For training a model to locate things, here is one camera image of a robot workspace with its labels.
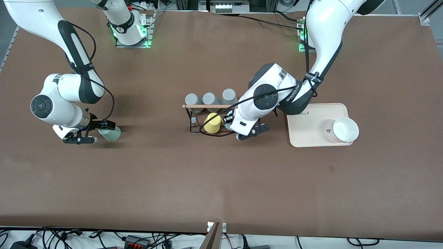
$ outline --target beige serving tray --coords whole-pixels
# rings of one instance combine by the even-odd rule
[[[341,103],[308,104],[298,115],[288,115],[289,140],[294,147],[349,146],[335,141],[328,132],[334,121],[348,117]]]

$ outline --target metal post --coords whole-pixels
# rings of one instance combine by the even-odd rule
[[[400,5],[398,4],[398,0],[392,0],[392,4],[394,5],[394,11],[397,15],[401,15]]]
[[[443,0],[434,0],[421,13],[419,13],[420,22],[429,22],[429,17],[434,14],[443,5]]]
[[[216,222],[212,225],[211,230],[203,240],[200,249],[220,249],[222,241],[223,225],[220,222]]]

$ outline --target white surface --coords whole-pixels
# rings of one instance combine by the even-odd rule
[[[341,117],[332,124],[331,134],[338,142],[349,143],[357,139],[359,134],[358,125],[348,117]]]
[[[348,117],[341,103],[308,104],[299,115],[288,115],[289,141],[294,147],[349,146],[335,141],[328,132],[341,117]]]
[[[10,248],[15,241],[24,241],[33,232],[31,231],[10,231],[9,238],[2,248]],[[69,236],[67,243],[73,249],[101,249],[103,248],[98,240],[98,238],[91,239],[88,236],[91,232],[83,232],[79,237],[73,235]],[[150,237],[151,233],[118,233],[120,236],[135,235],[139,237]],[[243,248],[243,240],[241,236],[237,234],[231,234],[231,236],[236,236],[230,238],[233,248],[241,247]],[[119,246],[123,247],[124,242],[117,238],[114,233],[106,232],[102,234],[102,240],[106,247]],[[45,235],[45,239],[49,238],[49,233]],[[181,235],[172,239],[172,248],[181,249],[185,247],[192,247],[193,249],[198,249],[204,240],[203,235],[187,236]],[[299,249],[296,237],[293,236],[266,236],[266,235],[246,235],[248,239],[249,246],[259,246],[259,245],[269,245],[271,249]],[[373,243],[374,240],[361,239],[362,243]],[[303,249],[359,249],[358,247],[352,246],[347,243],[345,238],[330,238],[330,237],[300,237],[300,243]],[[43,248],[42,240],[39,237],[35,237],[33,240],[33,245],[37,246],[39,249]],[[63,249],[64,246],[59,243],[58,249]],[[230,249],[229,243],[226,239],[221,242],[221,249]],[[417,241],[389,241],[381,240],[378,245],[365,247],[365,249],[443,249],[443,243],[438,242],[417,242]]]

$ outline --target red wire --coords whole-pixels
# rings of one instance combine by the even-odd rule
[[[233,249],[232,244],[231,244],[231,240],[229,239],[229,236],[227,233],[225,233],[226,238],[228,239],[229,245],[231,246],[231,249]]]

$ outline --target gray cup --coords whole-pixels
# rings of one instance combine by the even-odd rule
[[[190,93],[186,95],[185,103],[187,105],[203,105],[202,99],[200,99],[195,93]],[[203,108],[191,108],[193,113],[199,113]]]
[[[224,105],[233,105],[237,103],[237,95],[233,89],[226,89],[223,91],[221,103]]]
[[[205,93],[203,95],[203,103],[205,105],[219,105],[221,102],[213,93]],[[208,111],[216,113],[220,108],[208,108]]]

